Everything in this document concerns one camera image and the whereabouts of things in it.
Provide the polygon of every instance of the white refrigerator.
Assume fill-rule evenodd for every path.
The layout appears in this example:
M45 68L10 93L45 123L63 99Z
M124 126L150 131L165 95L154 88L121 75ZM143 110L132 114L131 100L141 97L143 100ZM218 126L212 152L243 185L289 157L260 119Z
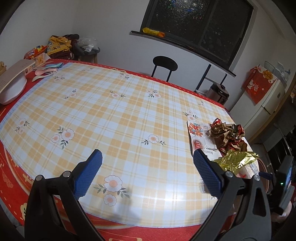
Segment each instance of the white refrigerator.
M268 92L255 104L245 91L230 111L230 116L236 124L241 124L248 140L268 120L285 95L285 89L279 79L276 79Z

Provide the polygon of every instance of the plaid tablecloth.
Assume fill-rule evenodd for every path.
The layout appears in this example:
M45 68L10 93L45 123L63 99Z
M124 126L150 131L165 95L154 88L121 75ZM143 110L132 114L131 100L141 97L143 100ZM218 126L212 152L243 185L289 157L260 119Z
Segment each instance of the plaid tablecloth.
M193 165L187 120L227 112L168 85L125 71L68 63L30 89L0 123L0 139L31 177L56 177L94 149L103 165L84 210L136 226L202 223L216 199Z

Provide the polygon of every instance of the chair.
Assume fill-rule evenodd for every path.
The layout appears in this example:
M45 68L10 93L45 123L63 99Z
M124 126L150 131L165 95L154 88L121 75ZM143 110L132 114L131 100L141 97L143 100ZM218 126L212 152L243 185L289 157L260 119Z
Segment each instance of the chair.
M170 73L168 74L168 78L167 78L166 82L168 82L168 79L170 78L172 71L176 71L178 68L177 63L174 60L172 60L169 57L165 57L165 56L156 56L153 59L153 64L155 65L155 67L154 67L151 77L153 77L157 66L161 66L161 67L164 67L164 68L170 70Z

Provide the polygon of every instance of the clear plastic bag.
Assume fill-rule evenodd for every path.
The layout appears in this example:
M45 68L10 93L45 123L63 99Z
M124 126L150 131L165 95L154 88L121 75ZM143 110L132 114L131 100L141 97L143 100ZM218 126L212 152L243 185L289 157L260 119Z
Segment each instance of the clear plastic bag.
M78 46L83 48L86 52L90 52L93 49L98 50L98 40L95 38L80 38L78 39Z

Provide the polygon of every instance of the black window frame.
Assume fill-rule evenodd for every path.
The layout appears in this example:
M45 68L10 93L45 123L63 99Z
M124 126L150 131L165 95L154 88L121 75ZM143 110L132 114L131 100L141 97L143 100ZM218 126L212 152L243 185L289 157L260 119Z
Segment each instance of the black window frame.
M149 3L148 3L148 6L147 6L147 9L146 9L146 12L145 12L145 15L144 15L144 18L143 18L143 21L142 21L142 24L141 24L141 29L140 29L140 33L143 33L143 28L145 27L149 27L150 23L151 23L151 20L152 20L152 17L153 17L153 14L154 14L154 11L156 9L156 6L157 6L157 3L158 3L159 0L150 0ZM178 46L181 46L185 49L188 49L194 53L197 53L198 55L204 57L205 59L215 63L216 65L220 66L221 68L225 69L226 71L228 72L231 72L229 70L235 56L237 55L238 51L239 51L239 48L242 44L242 41L245 37L245 34L246 34L246 31L248 29L248 26L250 24L250 20L251 20L251 17L252 17L252 14L253 14L253 10L254 10L254 7L249 3L248 0L240 0L240 1L245 1L246 3L249 4L249 6L251 7L252 11L250 11L249 15L248 15L248 19L246 21L246 25L244 27L244 30L243 30L243 33L242 33L242 36L239 38L236 46L235 46L235 50L233 51L229 61L227 63L225 63L223 60L221 60L220 58L218 57L215 57L212 53L208 52L206 49L204 49L202 46L201 46L201 42L202 42L202 39L207 31L207 27L211 21L211 17L213 16L214 14L214 11L216 9L216 6L219 2L219 0L211 0L210 3L209 3L209 6L208 6L208 9L207 9L207 12L205 14L205 19L207 19L207 21L203 21L203 24L202 24L202 31L201 31L201 34L199 35L200 36L200 41L199 41L199 44L196 45L186 39L183 39L179 36L176 36L176 35L172 35L170 33L167 33L167 32L164 32L165 33L165 36L161 39L163 39L164 41L168 41L170 43L174 43Z

